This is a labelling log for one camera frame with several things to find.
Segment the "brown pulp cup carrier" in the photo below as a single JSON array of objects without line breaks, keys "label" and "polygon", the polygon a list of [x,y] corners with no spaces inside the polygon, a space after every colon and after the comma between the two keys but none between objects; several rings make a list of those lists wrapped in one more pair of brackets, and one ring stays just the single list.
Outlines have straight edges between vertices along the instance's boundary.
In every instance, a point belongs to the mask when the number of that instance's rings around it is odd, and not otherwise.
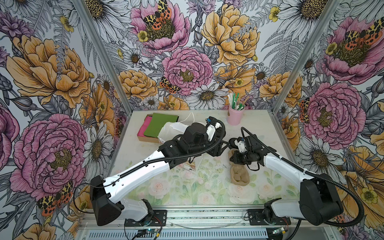
[{"label": "brown pulp cup carrier", "polygon": [[237,186],[246,186],[250,183],[250,175],[245,165],[238,165],[230,161],[230,180]]}]

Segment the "cartoon animal paper gift bag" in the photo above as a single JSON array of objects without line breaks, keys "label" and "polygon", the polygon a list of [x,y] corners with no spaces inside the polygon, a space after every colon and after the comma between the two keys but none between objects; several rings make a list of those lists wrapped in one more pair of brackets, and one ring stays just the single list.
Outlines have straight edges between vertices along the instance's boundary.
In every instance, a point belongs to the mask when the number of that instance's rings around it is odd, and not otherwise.
[{"label": "cartoon animal paper gift bag", "polygon": [[160,144],[165,143],[166,141],[169,141],[176,137],[177,135],[182,135],[185,133],[188,125],[185,124],[185,121],[190,118],[190,116],[193,117],[192,123],[195,122],[195,116],[194,113],[190,112],[189,115],[181,122],[167,122],[165,125],[162,127],[158,134],[158,140]]}]

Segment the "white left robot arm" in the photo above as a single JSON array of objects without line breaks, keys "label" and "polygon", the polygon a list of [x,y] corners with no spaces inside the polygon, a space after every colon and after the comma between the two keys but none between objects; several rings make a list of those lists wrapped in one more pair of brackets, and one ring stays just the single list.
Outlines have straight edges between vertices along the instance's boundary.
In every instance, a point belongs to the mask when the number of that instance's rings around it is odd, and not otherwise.
[{"label": "white left robot arm", "polygon": [[148,200],[125,200],[124,197],[147,180],[190,162],[203,154],[220,156],[228,147],[224,141],[225,124],[209,117],[206,124],[193,123],[183,134],[164,142],[143,161],[114,176],[96,176],[90,183],[90,198],[98,226],[105,226],[122,217],[141,226],[154,219]]}]

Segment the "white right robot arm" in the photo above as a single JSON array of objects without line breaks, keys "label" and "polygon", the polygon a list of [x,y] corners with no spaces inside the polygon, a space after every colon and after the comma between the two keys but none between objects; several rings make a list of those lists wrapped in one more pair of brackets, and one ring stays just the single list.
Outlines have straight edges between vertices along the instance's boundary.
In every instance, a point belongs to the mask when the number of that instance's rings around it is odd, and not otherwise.
[{"label": "white right robot arm", "polygon": [[301,168],[266,146],[256,135],[245,136],[245,128],[241,131],[241,137],[229,140],[230,149],[234,150],[230,161],[239,165],[257,163],[259,167],[278,173],[299,190],[299,200],[277,198],[265,203],[263,215],[267,222],[288,217],[318,226],[343,213],[337,184],[329,175],[318,175]]}]

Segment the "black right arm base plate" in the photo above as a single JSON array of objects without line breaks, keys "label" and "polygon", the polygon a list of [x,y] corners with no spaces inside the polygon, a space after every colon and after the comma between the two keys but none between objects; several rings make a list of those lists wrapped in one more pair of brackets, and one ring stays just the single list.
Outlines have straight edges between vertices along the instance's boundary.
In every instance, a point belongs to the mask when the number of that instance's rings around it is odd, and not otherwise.
[{"label": "black right arm base plate", "polygon": [[277,217],[270,210],[249,209],[247,210],[245,220],[248,220],[251,226],[290,226],[289,218]]}]

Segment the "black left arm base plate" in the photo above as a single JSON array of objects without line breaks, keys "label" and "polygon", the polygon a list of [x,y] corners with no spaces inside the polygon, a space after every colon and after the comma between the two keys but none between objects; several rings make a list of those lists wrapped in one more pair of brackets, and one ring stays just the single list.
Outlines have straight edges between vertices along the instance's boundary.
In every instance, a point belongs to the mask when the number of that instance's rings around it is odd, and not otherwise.
[{"label": "black left arm base plate", "polygon": [[165,227],[167,224],[167,210],[154,210],[152,217],[145,217],[143,220],[134,221],[126,219],[125,227]]}]

